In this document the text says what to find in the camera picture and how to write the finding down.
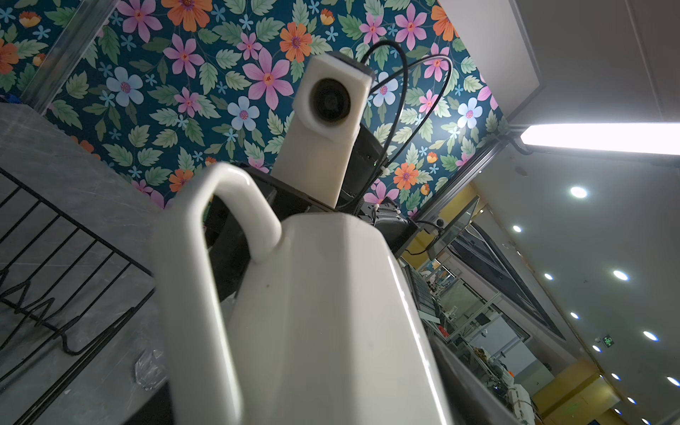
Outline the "cream white mug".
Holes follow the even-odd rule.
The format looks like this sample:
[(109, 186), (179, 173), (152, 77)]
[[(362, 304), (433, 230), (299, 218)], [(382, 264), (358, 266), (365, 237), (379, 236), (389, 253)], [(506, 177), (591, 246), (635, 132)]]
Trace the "cream white mug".
[(161, 214), (153, 274), (179, 424), (450, 424), (421, 318), (381, 233), (345, 214), (297, 214), (260, 243), (230, 316), (202, 214), (215, 193), (250, 195), (220, 163)]

